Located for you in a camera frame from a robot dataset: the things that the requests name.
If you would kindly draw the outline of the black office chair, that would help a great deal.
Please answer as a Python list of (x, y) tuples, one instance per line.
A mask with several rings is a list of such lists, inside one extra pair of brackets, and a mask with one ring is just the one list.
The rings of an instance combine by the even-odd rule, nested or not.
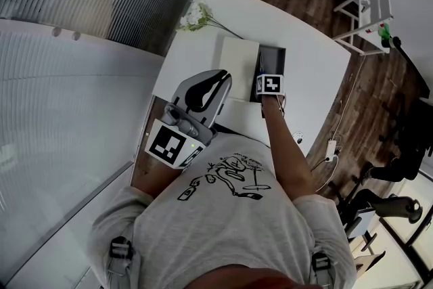
[(405, 112), (405, 95), (402, 92), (398, 92), (395, 95), (395, 99), (398, 101), (398, 110), (393, 111), (386, 102), (382, 102), (381, 107), (388, 113), (390, 120), (394, 122), (393, 128), (389, 130), (387, 135), (380, 135), (378, 137), (379, 142), (386, 143), (392, 140), (394, 145), (400, 147), (400, 136), (399, 133), (403, 130), (404, 122), (406, 118)]

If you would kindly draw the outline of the light wooden desk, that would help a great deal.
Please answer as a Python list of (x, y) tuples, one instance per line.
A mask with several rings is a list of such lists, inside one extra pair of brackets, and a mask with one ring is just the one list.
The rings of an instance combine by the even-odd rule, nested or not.
[(366, 248), (360, 251), (360, 255), (355, 257), (355, 267), (357, 276), (361, 277), (365, 272), (370, 270), (374, 265), (380, 262), (386, 255), (386, 251), (375, 253), (372, 249)]

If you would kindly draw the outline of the white table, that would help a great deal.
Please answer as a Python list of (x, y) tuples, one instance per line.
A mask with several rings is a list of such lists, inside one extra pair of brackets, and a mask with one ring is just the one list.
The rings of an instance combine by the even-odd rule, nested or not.
[[(312, 148), (335, 100), (350, 53), (307, 23), (260, 0), (197, 0), (244, 40), (286, 49), (283, 89), (285, 120), (291, 131), (303, 132), (304, 154)], [(219, 69), (223, 40), (232, 34), (207, 26), (179, 31), (171, 43), (153, 94), (170, 101), (179, 84), (207, 70)], [(263, 144), (269, 137), (260, 105), (227, 98), (217, 124)]]

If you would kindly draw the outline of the white power strip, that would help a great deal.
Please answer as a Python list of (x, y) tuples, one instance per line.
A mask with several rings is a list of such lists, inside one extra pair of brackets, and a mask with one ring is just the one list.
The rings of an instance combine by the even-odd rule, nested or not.
[(336, 140), (331, 139), (327, 142), (327, 147), (325, 151), (325, 160), (328, 162), (332, 161), (335, 156), (335, 151), (336, 151)]

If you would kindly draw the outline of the person's right forearm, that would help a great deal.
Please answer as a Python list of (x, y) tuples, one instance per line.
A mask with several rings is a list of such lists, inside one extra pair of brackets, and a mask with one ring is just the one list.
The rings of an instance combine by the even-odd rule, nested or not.
[(290, 200), (315, 193), (310, 167), (294, 141), (276, 97), (262, 97), (276, 178)]

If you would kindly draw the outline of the white artificial flowers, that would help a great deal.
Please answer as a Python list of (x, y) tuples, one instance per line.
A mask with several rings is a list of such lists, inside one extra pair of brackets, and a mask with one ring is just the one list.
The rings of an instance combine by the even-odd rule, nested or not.
[(192, 1), (184, 16), (181, 16), (177, 26), (178, 31), (195, 32), (207, 26), (222, 29), (238, 39), (243, 39), (231, 29), (220, 23), (212, 9), (203, 1)]

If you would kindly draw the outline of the grey-backed office chair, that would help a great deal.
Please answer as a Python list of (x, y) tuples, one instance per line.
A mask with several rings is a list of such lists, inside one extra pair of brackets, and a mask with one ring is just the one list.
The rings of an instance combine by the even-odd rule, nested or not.
[(365, 241), (362, 251), (366, 251), (377, 238), (376, 234), (369, 233), (369, 225), (375, 216), (398, 217), (415, 224), (423, 213), (421, 204), (407, 196), (392, 194), (387, 198), (381, 198), (369, 189), (358, 191), (354, 188), (346, 198), (343, 198), (333, 182), (328, 186), (338, 198), (337, 210), (348, 241), (352, 242), (361, 236)]

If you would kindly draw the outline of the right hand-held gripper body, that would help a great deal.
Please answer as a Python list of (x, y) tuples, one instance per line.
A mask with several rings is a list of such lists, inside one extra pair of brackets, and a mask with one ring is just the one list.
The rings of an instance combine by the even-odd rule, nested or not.
[(261, 74), (256, 78), (256, 94), (283, 95), (283, 76), (280, 74)]

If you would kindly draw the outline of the white box lid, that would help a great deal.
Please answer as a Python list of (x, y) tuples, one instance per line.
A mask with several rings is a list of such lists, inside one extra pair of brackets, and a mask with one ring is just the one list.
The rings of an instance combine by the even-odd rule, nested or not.
[(224, 38), (219, 68), (231, 75), (230, 98), (243, 102), (250, 100), (258, 50), (258, 42)]

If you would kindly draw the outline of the grey printed t-shirt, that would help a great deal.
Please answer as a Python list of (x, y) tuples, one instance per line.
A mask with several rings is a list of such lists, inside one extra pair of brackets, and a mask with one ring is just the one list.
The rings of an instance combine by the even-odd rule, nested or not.
[(226, 265), (274, 269), (317, 284), (313, 256), (330, 261), (334, 289), (357, 278), (333, 201), (290, 200), (267, 146), (220, 134), (155, 199), (121, 189), (96, 218), (87, 244), (104, 288), (182, 289)]

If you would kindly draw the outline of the person's left forearm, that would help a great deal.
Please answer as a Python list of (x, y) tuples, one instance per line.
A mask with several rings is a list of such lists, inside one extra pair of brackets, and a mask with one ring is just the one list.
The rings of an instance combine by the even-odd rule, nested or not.
[(181, 173), (181, 169), (173, 169), (164, 163), (158, 162), (148, 173), (133, 178), (132, 186), (155, 199)]

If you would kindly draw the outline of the grey box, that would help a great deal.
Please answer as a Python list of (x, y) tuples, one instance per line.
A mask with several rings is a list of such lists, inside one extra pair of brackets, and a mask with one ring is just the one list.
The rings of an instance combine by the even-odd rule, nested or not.
[[(262, 52), (265, 63), (265, 74), (280, 74), (284, 75), (286, 49), (281, 47), (273, 47), (268, 45), (259, 45), (258, 52)], [(249, 102), (259, 101), (256, 98), (256, 78), (259, 75), (259, 58), (257, 56), (256, 66), (253, 75), (252, 88)]]

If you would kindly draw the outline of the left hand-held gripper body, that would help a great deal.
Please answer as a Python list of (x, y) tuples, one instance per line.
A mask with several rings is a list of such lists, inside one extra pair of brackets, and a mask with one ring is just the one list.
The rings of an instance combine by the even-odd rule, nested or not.
[[(145, 152), (173, 169), (184, 169), (217, 136), (214, 128), (229, 94), (231, 82), (225, 83), (207, 109), (189, 109), (185, 94), (198, 78), (188, 78), (177, 87), (164, 107), (160, 120), (152, 125)], [(212, 92), (203, 97), (203, 104)]]

